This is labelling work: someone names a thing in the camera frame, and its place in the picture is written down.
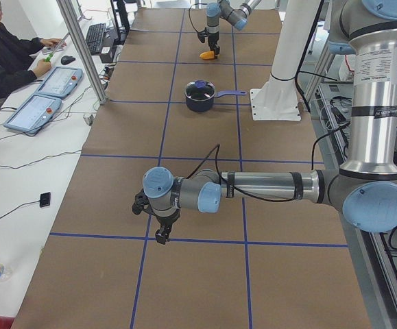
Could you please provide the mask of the person's right hand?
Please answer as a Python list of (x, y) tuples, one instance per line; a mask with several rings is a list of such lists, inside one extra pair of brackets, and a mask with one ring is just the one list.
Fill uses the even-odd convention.
[(46, 60), (39, 60), (37, 62), (36, 67), (32, 69), (34, 75), (37, 78), (44, 76), (50, 70), (51, 70), (51, 63), (50, 61), (46, 61)]

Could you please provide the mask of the silver grey robot arm one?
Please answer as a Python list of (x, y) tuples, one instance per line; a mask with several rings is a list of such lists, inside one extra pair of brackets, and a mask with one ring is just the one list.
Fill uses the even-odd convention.
[(175, 177), (164, 167), (149, 169), (132, 210), (155, 216), (159, 243), (169, 240), (183, 208), (215, 213), (223, 197), (238, 195), (326, 204), (365, 232), (397, 228), (397, 1), (334, 1), (330, 36), (333, 46), (346, 43), (356, 53), (346, 161), (336, 170), (308, 173), (197, 167), (187, 177)]

